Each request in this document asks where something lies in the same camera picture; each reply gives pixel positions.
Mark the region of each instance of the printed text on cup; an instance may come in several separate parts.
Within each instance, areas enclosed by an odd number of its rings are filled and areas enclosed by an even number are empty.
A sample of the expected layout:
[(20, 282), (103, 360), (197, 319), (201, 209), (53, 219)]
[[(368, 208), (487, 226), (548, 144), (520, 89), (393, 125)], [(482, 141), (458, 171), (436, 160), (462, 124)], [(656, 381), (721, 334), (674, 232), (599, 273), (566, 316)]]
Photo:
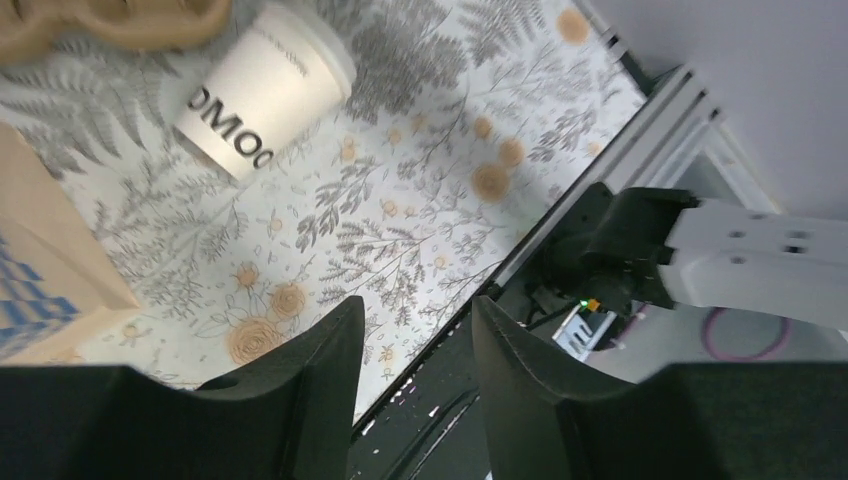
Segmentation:
[(258, 133), (243, 128), (244, 121), (238, 114), (234, 113), (221, 118), (224, 102), (218, 97), (213, 99), (206, 87), (200, 87), (200, 90), (189, 100), (188, 108), (193, 112), (200, 112), (203, 123), (209, 125), (212, 131), (232, 145), (239, 155), (252, 160), (253, 168), (262, 168), (274, 157), (273, 151), (262, 149), (262, 138)]

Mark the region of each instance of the fern leaf print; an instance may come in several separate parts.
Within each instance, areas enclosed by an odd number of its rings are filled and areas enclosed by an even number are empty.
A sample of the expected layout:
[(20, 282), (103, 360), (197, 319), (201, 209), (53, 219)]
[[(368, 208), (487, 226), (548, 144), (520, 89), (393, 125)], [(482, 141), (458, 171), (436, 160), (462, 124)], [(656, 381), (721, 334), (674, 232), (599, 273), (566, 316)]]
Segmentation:
[(345, 107), (352, 119), (373, 125), (382, 110), (406, 115), (425, 87), (459, 85), (467, 69), (462, 41), (439, 33), (449, 14), (434, 0), (398, 0), (353, 37), (360, 74)]
[(32, 100), (0, 100), (0, 105), (13, 112), (28, 116), (44, 125), (62, 132), (62, 139), (69, 148), (76, 150), (87, 160), (100, 164), (94, 153), (85, 129), (77, 119), (76, 107), (53, 98)]
[(142, 115), (153, 125), (164, 125), (165, 116), (159, 107), (162, 73), (138, 69), (128, 76), (127, 82), (138, 98)]
[(134, 97), (129, 89), (104, 82), (98, 90), (98, 100), (115, 117), (130, 140), (144, 148), (141, 140), (141, 127), (138, 124), (138, 112)]
[(94, 138), (101, 148), (114, 156), (119, 156), (118, 144), (112, 132), (112, 121), (109, 114), (98, 105), (81, 105), (78, 110), (78, 121)]
[(58, 138), (55, 132), (42, 126), (19, 128), (18, 131), (33, 147), (53, 178), (62, 180), (66, 172), (85, 173), (73, 153), (65, 147), (65, 139)]
[(174, 65), (171, 63), (170, 57), (178, 56), (178, 52), (150, 52), (144, 55), (144, 63), (148, 63), (151, 65), (156, 65), (156, 67), (162, 72), (174, 76), (180, 77), (180, 72), (177, 70)]
[(116, 55), (128, 56), (128, 53), (119, 51), (116, 47), (110, 47), (88, 34), (75, 34), (63, 36), (62, 39), (53, 44), (53, 50), (74, 59), (97, 59), (106, 60), (111, 57), (113, 65), (117, 67)]
[(510, 48), (536, 38), (545, 27), (541, 0), (477, 0), (460, 4), (459, 23), (476, 66), (505, 55)]

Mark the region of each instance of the white wall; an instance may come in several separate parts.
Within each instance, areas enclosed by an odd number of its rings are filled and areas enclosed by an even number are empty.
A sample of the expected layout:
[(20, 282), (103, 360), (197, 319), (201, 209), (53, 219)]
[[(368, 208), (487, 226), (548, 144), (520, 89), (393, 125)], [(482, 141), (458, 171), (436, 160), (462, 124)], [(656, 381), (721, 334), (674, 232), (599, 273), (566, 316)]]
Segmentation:
[(848, 0), (588, 0), (649, 71), (686, 63), (790, 213), (848, 220)]

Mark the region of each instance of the cup lid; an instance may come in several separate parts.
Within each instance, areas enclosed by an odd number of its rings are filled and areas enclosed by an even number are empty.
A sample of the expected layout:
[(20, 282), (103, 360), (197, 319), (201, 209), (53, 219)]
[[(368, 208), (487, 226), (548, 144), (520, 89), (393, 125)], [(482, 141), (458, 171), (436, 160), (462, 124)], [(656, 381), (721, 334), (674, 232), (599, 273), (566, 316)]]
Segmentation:
[(350, 97), (353, 82), (356, 81), (356, 65), (332, 27), (315, 10), (297, 1), (268, 2), (265, 9), (284, 10), (285, 12), (280, 13), (288, 13), (303, 22), (303, 28), (298, 28), (298, 31), (324, 58), (345, 98)]

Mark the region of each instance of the pink cable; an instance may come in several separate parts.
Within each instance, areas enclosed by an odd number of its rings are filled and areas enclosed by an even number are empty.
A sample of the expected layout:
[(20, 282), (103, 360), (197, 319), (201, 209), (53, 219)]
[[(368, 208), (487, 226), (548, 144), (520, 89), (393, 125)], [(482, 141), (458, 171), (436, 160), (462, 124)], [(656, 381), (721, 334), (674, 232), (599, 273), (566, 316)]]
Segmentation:
[(783, 348), (786, 347), (786, 344), (789, 343), (791, 322), (786, 317), (780, 317), (780, 334), (771, 345), (767, 346), (759, 353), (748, 356), (737, 356), (720, 352), (713, 343), (712, 331), (716, 320), (722, 313), (724, 313), (723, 308), (714, 308), (707, 316), (706, 320), (704, 320), (704, 326), (701, 329), (701, 343), (704, 346), (704, 350), (706, 350), (707, 353), (716, 360), (722, 362), (756, 362), (759, 360), (765, 360), (783, 350)]

